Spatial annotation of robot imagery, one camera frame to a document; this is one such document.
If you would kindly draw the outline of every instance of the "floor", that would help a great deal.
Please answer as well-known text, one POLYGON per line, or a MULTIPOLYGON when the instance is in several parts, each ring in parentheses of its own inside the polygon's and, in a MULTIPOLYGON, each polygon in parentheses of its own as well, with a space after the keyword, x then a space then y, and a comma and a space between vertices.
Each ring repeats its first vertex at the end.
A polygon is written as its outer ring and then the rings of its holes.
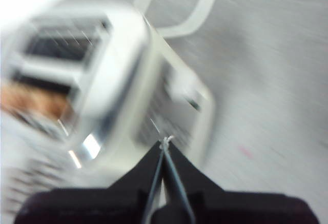
MULTIPOLYGON (((110 0, 60 4, 85 1, 110 0)), ((328 223, 328 0, 123 1, 215 96, 202 171, 226 190, 303 198, 328 223)))

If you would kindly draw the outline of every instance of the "grey floor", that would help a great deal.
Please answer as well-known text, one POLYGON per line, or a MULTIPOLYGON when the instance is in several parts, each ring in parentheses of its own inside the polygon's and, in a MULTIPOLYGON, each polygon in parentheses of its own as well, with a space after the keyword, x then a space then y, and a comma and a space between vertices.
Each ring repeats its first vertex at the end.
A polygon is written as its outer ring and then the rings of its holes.
MULTIPOLYGON (((61 4, 84 1, 110 0, 61 4)), ((146 17, 179 24, 197 1, 152 0, 146 17)), ((328 223, 328 0, 215 0, 198 30, 167 41, 216 99, 205 174, 301 197, 328 223)))

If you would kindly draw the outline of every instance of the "black object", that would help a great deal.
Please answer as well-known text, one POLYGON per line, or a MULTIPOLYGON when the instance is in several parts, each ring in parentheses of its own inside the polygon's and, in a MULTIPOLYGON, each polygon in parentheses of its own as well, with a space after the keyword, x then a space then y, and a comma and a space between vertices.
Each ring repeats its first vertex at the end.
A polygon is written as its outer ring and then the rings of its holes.
POLYGON ((193 223, 193 218, 196 223, 319 223, 301 199, 224 191, 172 143, 167 150, 159 146, 157 142, 131 171, 107 189, 56 189, 31 196, 15 224, 142 223, 151 213, 150 202, 162 178, 168 202, 153 213, 151 223, 193 223))
POLYGON ((26 75, 21 75, 19 73, 15 73, 15 75, 13 76, 12 79, 13 79, 13 81, 18 82, 18 83, 37 87, 40 89, 44 89, 46 91, 61 93, 65 96, 67 96, 70 93, 71 88, 72 88, 67 85, 54 83, 54 82, 50 82, 50 81, 47 81, 44 79, 38 79, 38 78, 26 76, 26 75))
POLYGON ((36 55, 47 58, 59 58, 80 62, 84 59, 89 48, 93 46, 96 40, 86 37, 40 37, 35 36, 28 44, 25 53, 27 55, 36 55))

